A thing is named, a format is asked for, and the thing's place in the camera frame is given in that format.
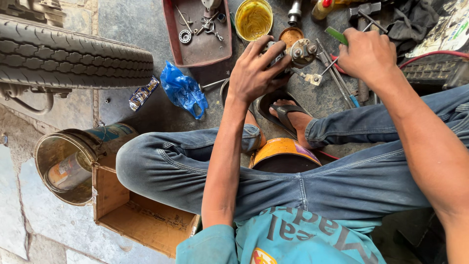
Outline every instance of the open cardboard box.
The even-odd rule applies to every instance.
[[[117,179],[115,158],[99,159],[93,167],[95,223],[176,258],[176,246],[196,233],[200,215],[129,191]]]

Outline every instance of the t-shirt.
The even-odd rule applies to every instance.
[[[371,241],[380,221],[332,221],[302,209],[271,207],[242,223],[213,225],[183,241],[176,264],[385,263]]]

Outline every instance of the jeans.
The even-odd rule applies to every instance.
[[[469,85],[422,99],[469,148]],[[217,132],[218,128],[212,128],[140,135],[117,154],[117,176],[132,192],[200,214]],[[304,136],[315,148],[349,142],[386,143],[301,173],[272,173],[241,167],[236,222],[272,206],[295,207],[334,220],[376,218],[430,207],[412,179],[402,143],[383,104],[313,119]],[[257,149],[259,145],[259,129],[245,125],[242,152]]]

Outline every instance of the yellow stool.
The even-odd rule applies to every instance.
[[[320,166],[321,162],[311,151],[289,138],[268,140],[252,154],[249,162],[250,169],[276,173],[305,172]]]

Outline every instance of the tire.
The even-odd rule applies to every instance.
[[[0,82],[118,89],[152,75],[152,54],[137,46],[0,15]]]

